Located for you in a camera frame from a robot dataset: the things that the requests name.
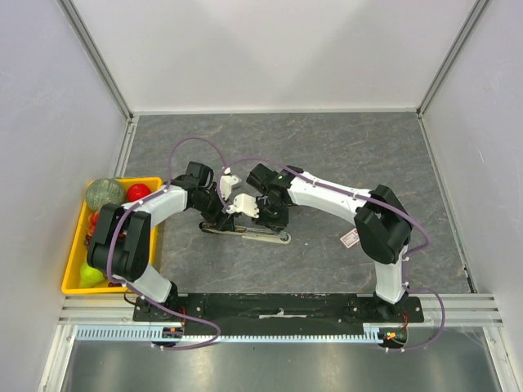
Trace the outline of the silver and black stapler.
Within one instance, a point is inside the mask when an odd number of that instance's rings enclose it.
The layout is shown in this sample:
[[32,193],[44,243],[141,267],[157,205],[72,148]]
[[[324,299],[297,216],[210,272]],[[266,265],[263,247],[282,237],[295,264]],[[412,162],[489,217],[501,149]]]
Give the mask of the silver and black stapler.
[[235,226],[233,230],[219,230],[214,225],[207,222],[201,222],[199,228],[208,234],[223,234],[238,236],[243,239],[249,239],[264,243],[275,243],[286,245],[292,241],[291,235],[286,231],[280,231],[278,233],[271,231],[270,229],[256,229],[246,226]]

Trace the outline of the red white staple box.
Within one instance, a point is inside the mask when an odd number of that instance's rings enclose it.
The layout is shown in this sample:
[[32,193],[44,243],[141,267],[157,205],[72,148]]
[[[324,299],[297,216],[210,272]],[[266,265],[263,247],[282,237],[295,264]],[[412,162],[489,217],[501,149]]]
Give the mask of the red white staple box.
[[360,238],[359,238],[357,229],[352,229],[350,232],[343,235],[340,238],[340,241],[347,249],[354,247],[356,244],[358,244],[360,242]]

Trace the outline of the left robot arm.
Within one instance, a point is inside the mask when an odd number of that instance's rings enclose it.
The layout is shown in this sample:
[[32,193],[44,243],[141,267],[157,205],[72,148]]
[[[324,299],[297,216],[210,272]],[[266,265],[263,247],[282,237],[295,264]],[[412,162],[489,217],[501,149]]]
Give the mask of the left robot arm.
[[184,174],[134,203],[104,205],[87,250],[87,265],[151,300],[151,312],[160,320],[173,320],[181,311],[177,286],[150,264],[150,232],[188,209],[200,212],[217,229],[233,229],[235,218],[223,211],[221,202],[240,178],[229,172],[219,182],[213,178],[210,167],[191,162]]

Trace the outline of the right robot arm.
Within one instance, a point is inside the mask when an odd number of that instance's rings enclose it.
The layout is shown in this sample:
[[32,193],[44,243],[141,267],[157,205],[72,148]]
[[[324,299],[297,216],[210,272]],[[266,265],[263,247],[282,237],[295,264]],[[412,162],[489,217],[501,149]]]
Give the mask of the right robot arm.
[[289,208],[294,206],[315,208],[353,224],[360,246],[374,261],[375,314],[390,322],[403,313],[408,293],[401,259],[408,250],[412,225],[390,188],[354,189],[298,167],[277,172],[262,164],[250,171],[247,183],[261,194],[256,198],[258,216],[253,222],[276,233],[287,227]]

